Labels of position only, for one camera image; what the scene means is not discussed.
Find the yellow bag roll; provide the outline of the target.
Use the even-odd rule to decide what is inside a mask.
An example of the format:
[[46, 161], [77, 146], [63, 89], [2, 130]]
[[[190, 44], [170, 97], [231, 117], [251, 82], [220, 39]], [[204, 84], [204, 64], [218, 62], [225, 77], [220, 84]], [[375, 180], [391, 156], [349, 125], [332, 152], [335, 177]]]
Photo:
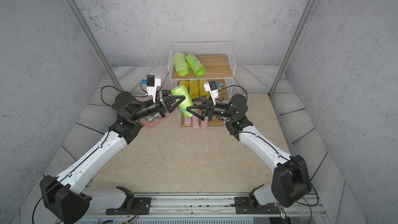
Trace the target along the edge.
[[179, 85], [184, 85], [187, 90], [189, 89], [189, 82], [187, 80], [181, 80]]
[[205, 90], [204, 84], [207, 82], [205, 79], [199, 80], [199, 97], [205, 96], [208, 100], [210, 98], [209, 92]]
[[192, 100], [199, 97], [199, 81], [190, 80], [189, 81], [189, 94]]

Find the pink bag roll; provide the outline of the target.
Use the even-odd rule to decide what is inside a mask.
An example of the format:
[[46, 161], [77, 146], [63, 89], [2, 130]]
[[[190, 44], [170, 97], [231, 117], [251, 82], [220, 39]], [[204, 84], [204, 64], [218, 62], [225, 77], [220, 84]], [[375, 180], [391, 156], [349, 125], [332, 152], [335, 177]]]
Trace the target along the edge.
[[183, 124], [184, 124], [185, 127], [192, 126], [192, 118], [191, 117], [185, 117]]
[[202, 120], [200, 127], [203, 129], [208, 128], [208, 119]]
[[193, 128], [199, 128], [200, 127], [200, 122], [199, 119], [195, 116], [192, 117], [192, 127]]

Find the light green bag roll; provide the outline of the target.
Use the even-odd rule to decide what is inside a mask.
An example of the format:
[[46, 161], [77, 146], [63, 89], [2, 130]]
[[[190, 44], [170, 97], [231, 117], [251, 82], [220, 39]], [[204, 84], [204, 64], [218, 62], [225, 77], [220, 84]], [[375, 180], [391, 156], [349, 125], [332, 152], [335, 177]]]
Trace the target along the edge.
[[173, 65], [176, 73], [181, 77], [191, 72], [191, 68], [186, 61], [186, 55], [182, 52], [176, 52], [173, 55]]

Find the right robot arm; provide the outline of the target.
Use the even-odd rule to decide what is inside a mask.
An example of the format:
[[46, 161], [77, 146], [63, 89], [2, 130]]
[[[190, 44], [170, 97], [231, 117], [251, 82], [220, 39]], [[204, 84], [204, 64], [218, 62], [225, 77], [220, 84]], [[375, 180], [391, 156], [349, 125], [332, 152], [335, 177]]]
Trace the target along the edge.
[[246, 116], [246, 96], [234, 95], [228, 103], [207, 100], [201, 105], [188, 106], [186, 111], [201, 120], [225, 118], [229, 134], [252, 149], [272, 171], [272, 183], [250, 193], [255, 206], [278, 203], [290, 207], [312, 191], [305, 160], [284, 152], [260, 133]]

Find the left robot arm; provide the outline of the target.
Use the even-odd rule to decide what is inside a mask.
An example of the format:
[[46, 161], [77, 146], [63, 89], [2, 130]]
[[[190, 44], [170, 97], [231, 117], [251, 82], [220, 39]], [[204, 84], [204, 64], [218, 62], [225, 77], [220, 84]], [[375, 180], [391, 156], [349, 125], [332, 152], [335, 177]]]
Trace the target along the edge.
[[155, 97], [142, 102], [131, 93], [119, 93], [112, 105], [116, 121], [104, 136], [74, 164], [57, 176], [47, 175], [39, 184], [41, 200], [60, 222], [74, 224], [86, 213], [110, 210], [113, 213], [138, 215], [134, 194], [125, 187], [98, 194], [84, 192], [89, 180], [121, 149], [130, 144], [143, 125], [140, 120], [159, 113], [172, 113], [186, 96], [172, 95], [169, 90], [156, 91]]

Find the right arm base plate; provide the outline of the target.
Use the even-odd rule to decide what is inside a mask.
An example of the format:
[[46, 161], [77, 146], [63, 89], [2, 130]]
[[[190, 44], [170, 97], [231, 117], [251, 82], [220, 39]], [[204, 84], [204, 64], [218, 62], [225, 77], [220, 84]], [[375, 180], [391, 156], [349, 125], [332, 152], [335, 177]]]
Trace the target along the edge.
[[277, 215], [280, 213], [277, 204], [271, 203], [268, 205], [260, 205], [254, 198], [251, 197], [235, 197], [234, 207], [236, 214], [241, 215]]

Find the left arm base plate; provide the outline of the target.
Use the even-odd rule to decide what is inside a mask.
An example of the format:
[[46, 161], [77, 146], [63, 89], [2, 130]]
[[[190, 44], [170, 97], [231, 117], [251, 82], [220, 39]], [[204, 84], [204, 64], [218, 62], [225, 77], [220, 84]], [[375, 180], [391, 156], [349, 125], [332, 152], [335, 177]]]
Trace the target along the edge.
[[149, 215], [151, 198], [128, 198], [120, 208], [109, 208], [106, 215]]

